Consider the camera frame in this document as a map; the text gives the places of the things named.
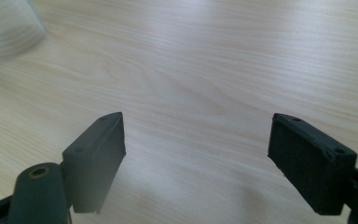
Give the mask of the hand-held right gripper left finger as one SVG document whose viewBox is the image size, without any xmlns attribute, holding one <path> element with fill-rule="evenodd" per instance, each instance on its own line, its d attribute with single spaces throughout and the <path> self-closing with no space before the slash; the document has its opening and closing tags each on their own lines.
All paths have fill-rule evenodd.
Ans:
<svg viewBox="0 0 358 224">
<path fill-rule="evenodd" d="M 96 119 L 62 153 L 66 198 L 76 213 L 100 213 L 126 155 L 121 112 Z"/>
</svg>

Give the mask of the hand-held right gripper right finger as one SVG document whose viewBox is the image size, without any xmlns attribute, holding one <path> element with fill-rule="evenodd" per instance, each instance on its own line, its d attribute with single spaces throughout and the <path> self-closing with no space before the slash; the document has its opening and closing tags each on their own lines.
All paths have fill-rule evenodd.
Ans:
<svg viewBox="0 0 358 224">
<path fill-rule="evenodd" d="M 341 213 L 357 160 L 353 150 L 302 119 L 276 113 L 268 157 L 315 213 Z"/>
</svg>

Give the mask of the stack of clear plastic cups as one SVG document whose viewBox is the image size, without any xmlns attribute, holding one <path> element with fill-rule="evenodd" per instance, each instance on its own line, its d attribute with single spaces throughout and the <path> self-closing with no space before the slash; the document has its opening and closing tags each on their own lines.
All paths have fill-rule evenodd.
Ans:
<svg viewBox="0 0 358 224">
<path fill-rule="evenodd" d="M 32 49 L 46 34 L 30 0 L 0 0 L 0 61 Z"/>
</svg>

